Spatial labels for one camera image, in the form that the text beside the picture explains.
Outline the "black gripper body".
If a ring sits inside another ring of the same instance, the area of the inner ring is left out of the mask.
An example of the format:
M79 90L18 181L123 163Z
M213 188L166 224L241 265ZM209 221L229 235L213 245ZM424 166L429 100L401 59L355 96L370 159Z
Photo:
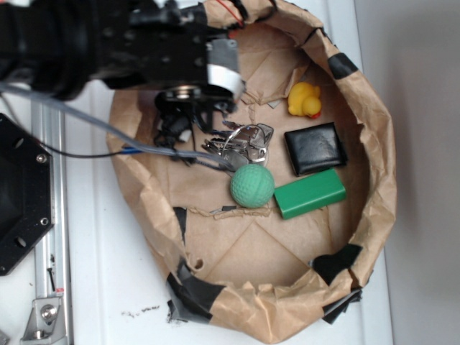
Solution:
M92 1L95 67L92 79L109 88L163 90L176 101L225 102L231 94L208 84L207 42L231 39L208 26L200 6L180 9L175 1Z

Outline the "taped grey gripper finger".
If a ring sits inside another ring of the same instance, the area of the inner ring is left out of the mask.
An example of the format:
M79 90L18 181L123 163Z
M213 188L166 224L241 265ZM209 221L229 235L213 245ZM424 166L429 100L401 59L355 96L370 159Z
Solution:
M228 91L238 101L245 91L245 82L239 71L239 53L236 40L219 38L207 42L208 84Z

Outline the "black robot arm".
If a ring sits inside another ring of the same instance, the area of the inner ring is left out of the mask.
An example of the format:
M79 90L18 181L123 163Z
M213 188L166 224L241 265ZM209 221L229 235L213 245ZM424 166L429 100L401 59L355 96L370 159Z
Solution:
M227 109L245 89L235 40L208 25L202 6L175 1L4 1L1 80L61 100L100 80Z

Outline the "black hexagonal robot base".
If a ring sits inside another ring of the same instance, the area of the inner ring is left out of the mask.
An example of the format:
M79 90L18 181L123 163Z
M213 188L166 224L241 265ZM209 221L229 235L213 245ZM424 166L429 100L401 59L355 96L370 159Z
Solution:
M1 115L1 276L7 276L51 229L52 157Z

